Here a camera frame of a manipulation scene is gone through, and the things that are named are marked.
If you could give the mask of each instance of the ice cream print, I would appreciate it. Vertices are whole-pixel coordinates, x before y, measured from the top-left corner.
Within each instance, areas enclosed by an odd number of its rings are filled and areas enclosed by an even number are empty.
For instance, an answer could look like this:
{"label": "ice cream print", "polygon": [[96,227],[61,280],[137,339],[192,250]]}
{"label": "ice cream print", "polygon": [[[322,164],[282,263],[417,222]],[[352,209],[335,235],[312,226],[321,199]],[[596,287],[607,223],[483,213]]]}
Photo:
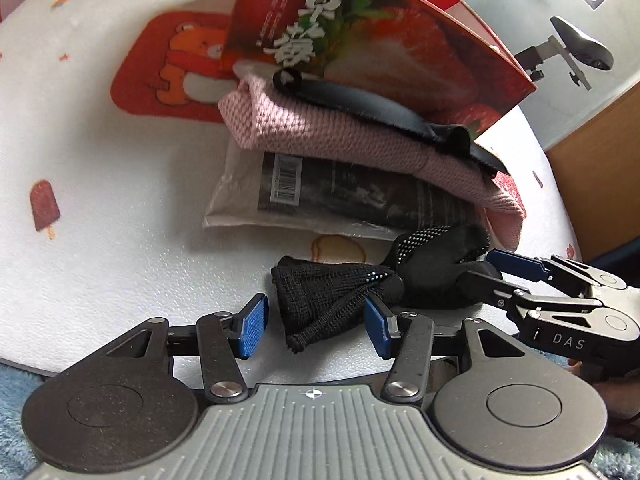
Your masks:
{"label": "ice cream print", "polygon": [[56,0],[55,2],[53,2],[53,4],[51,5],[51,9],[55,9],[57,7],[61,7],[64,4],[66,4],[69,0]]}
{"label": "ice cream print", "polygon": [[60,209],[53,194],[53,188],[48,180],[39,180],[31,187],[29,193],[31,201],[31,212],[33,213],[33,223],[36,231],[47,230],[49,240],[56,237],[53,231],[53,222],[60,218]]}

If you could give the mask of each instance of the plastic bag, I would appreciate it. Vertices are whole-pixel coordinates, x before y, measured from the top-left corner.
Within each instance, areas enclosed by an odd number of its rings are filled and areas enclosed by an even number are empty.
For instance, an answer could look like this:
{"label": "plastic bag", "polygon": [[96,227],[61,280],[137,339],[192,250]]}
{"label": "plastic bag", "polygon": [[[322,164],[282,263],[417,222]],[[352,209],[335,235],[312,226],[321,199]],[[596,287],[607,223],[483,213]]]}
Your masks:
{"label": "plastic bag", "polygon": [[230,137],[204,227],[255,224],[393,240],[475,221],[473,204],[410,175],[242,150]]}

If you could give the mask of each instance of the black strap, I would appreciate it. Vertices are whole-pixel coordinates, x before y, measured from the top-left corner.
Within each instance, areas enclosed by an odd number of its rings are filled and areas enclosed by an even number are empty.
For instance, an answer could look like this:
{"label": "black strap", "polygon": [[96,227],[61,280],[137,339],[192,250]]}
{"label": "black strap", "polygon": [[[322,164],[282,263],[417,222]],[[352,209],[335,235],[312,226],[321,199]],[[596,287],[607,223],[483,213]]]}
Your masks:
{"label": "black strap", "polygon": [[509,174],[499,158],[471,142],[465,126],[428,123],[391,99],[330,81],[302,79],[300,72],[292,68],[278,70],[273,75],[273,85],[280,92],[313,105],[391,126],[413,140],[434,146],[441,153],[472,160],[492,177],[498,171]]}
{"label": "black strap", "polygon": [[633,424],[639,418],[640,418],[640,412],[636,413],[631,418],[618,418],[616,416],[610,416],[609,425],[610,426],[626,426],[627,424]]}

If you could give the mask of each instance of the barcode label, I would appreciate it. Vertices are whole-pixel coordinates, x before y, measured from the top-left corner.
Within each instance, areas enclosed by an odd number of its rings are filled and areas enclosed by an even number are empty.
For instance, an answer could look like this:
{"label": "barcode label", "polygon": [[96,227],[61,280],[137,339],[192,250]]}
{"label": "barcode label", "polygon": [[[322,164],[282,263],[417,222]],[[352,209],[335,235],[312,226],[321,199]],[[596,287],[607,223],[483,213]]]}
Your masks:
{"label": "barcode label", "polygon": [[299,205],[301,175],[301,158],[276,153],[271,177],[271,202]]}

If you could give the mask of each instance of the black glove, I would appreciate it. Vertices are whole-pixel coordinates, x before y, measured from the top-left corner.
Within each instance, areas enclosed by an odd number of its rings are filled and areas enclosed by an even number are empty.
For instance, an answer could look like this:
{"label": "black glove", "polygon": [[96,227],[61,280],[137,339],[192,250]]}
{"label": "black glove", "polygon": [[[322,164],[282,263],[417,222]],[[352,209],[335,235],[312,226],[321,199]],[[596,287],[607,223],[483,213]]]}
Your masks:
{"label": "black glove", "polygon": [[476,261],[488,248],[489,237],[481,225],[436,227],[396,238],[382,265],[402,278],[402,307],[463,308],[478,300],[456,287],[460,274],[474,270],[502,279],[494,266]]}
{"label": "black glove", "polygon": [[284,256],[271,275],[287,346],[294,352],[362,323],[369,294],[395,305],[403,292],[392,270],[367,264],[319,264]]}

